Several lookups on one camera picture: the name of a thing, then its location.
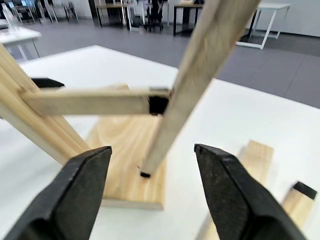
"wooden plank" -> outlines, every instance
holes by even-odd
[[[260,184],[264,185],[274,155],[270,146],[250,140],[244,153],[239,158],[247,172]],[[216,225],[210,215],[206,217],[203,227],[198,233],[197,240],[218,240]]]
[[[40,89],[0,45],[0,116],[59,163],[89,149],[86,142],[61,116],[42,118],[20,97]]]
[[[293,222],[302,229],[315,203],[317,192],[308,186],[297,187],[298,182],[283,200],[282,206]]]
[[[91,148],[112,146],[102,206],[162,210],[166,161],[152,178],[140,176],[140,165],[160,116],[101,116],[87,138]]]
[[[150,114],[150,97],[169,97],[168,90],[43,90],[22,99],[39,115]]]
[[[223,66],[260,0],[206,1],[173,85],[172,97],[141,167],[152,175]]]

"white table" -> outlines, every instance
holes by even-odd
[[[49,77],[67,88],[171,87],[177,69],[99,46],[22,64],[31,77]],[[95,116],[68,117],[83,137]],[[102,207],[91,240],[194,240],[208,213],[194,144],[237,154],[250,139],[275,149],[266,187],[282,201],[296,181],[320,190],[320,110],[282,97],[215,80],[167,155],[164,211]],[[0,121],[0,239],[60,165]],[[319,239],[319,201],[303,231]]]
[[[27,56],[21,47],[21,44],[32,42],[36,54],[40,57],[35,40],[41,37],[41,33],[38,31],[30,30],[24,27],[19,27],[19,31],[0,31],[0,44],[3,44],[5,47],[18,46],[23,59],[27,60]]]
[[[278,30],[277,34],[270,34],[270,30],[272,27],[272,24],[274,23],[276,14],[278,11],[285,11],[284,17],[283,17],[283,21],[282,23],[285,21],[289,8],[290,8],[291,4],[289,3],[273,3],[273,2],[262,2],[258,5],[257,7],[257,12],[254,15],[252,21],[254,22],[254,27],[253,27],[253,31],[251,33],[252,36],[262,36],[263,37],[263,41],[262,44],[257,44],[257,43],[250,43],[250,42],[243,42],[243,41],[237,41],[236,45],[238,46],[245,46],[245,47],[252,47],[252,48],[258,48],[258,49],[264,49],[264,46],[266,44],[267,38],[275,38],[278,39],[280,33],[281,33],[281,29]],[[270,19],[270,23],[269,26],[265,32],[265,34],[259,34],[259,33],[255,33],[256,29],[257,29],[257,25],[258,25],[258,21],[260,19],[260,15],[262,11],[273,11],[272,17]]]
[[[0,29],[6,28],[8,26],[8,22],[5,19],[0,19]]]

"black tape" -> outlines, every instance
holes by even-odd
[[[317,196],[317,191],[312,189],[311,187],[305,185],[304,183],[298,181],[293,188],[300,193],[306,195],[307,197],[311,198],[312,200],[315,200]]]

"wooden stick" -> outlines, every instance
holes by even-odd
[[[22,99],[39,115],[150,114],[150,97],[169,97],[168,90],[43,90]]]
[[[260,0],[209,0],[203,7],[176,77],[173,94],[141,172],[152,175],[223,66]]]
[[[20,97],[40,89],[0,45],[0,116],[37,144],[59,163],[78,155],[89,146],[61,116],[42,118]]]
[[[264,185],[274,155],[270,146],[250,140],[240,161],[247,172],[260,184]],[[210,213],[203,223],[204,226],[198,234],[197,240],[218,240],[217,228]]]
[[[282,206],[293,222],[302,229],[315,203],[317,192],[297,182],[286,195]]]

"black end cap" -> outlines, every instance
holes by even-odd
[[[168,91],[167,88],[150,88],[152,91]],[[149,113],[151,115],[163,115],[169,103],[168,97],[165,96],[150,96],[149,97]]]
[[[31,80],[37,85],[38,88],[61,88],[65,85],[62,82],[52,80],[46,77],[32,77]]]
[[[311,198],[312,200],[315,200],[317,196],[317,191],[312,189],[311,187],[305,185],[304,183],[298,181],[293,188],[300,193],[306,195],[307,197]]]
[[[151,175],[149,173],[145,173],[145,172],[140,172],[140,176],[143,177],[143,178],[150,178]]]

